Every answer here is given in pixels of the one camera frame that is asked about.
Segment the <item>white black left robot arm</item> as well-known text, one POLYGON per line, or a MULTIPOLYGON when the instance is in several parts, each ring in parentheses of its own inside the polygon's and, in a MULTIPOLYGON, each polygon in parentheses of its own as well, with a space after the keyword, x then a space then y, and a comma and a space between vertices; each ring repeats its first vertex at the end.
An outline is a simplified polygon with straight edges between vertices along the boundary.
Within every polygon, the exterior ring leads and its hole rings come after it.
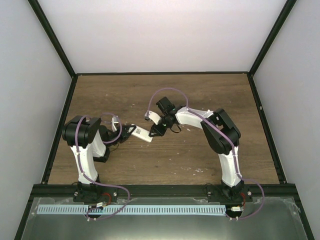
POLYGON ((136 125, 117 123, 114 130, 102 125, 100 117, 77 115, 62 128, 62 138, 73 152, 78 185, 85 185, 84 195, 89 201, 97 202, 102 196, 100 177, 95 162, 106 163, 110 146, 125 142, 137 129, 136 125))

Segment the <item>white remote control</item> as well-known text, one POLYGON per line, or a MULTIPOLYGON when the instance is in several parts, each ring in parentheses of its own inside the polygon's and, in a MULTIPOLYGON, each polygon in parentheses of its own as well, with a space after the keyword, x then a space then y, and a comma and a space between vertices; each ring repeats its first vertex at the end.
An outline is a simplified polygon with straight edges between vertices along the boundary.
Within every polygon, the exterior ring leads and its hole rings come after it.
POLYGON ((153 137, 149 136, 150 132, 142 127, 136 126, 134 131, 131 133, 134 137, 143 140, 147 143, 151 143, 153 137))

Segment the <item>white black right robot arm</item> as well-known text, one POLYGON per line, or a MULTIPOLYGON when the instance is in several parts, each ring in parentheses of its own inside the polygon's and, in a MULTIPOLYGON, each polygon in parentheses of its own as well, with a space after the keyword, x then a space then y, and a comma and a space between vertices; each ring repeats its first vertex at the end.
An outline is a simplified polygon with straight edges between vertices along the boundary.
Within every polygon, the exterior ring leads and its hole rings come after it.
POLYGON ((147 110, 144 117, 152 121, 150 137, 162 137, 173 125, 181 125, 203 130, 211 149, 218 154, 222 178, 221 192, 229 202, 240 196, 244 181, 240 173, 238 150, 241 133, 224 109, 215 111, 196 110, 186 106, 175 106, 167 97, 160 99, 156 106, 161 115, 147 110))

